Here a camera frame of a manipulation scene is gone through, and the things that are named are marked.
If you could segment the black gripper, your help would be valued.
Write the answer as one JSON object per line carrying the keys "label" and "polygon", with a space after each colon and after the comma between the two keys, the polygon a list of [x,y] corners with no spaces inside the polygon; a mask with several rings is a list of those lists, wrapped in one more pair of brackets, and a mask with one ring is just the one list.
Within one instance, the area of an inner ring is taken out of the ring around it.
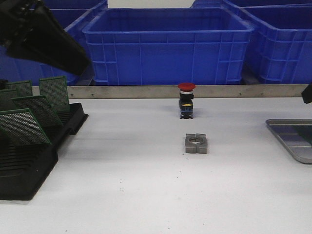
{"label": "black gripper", "polygon": [[42,0],[0,2],[0,45],[9,57],[41,62],[74,75],[83,74],[90,64],[84,48]]}

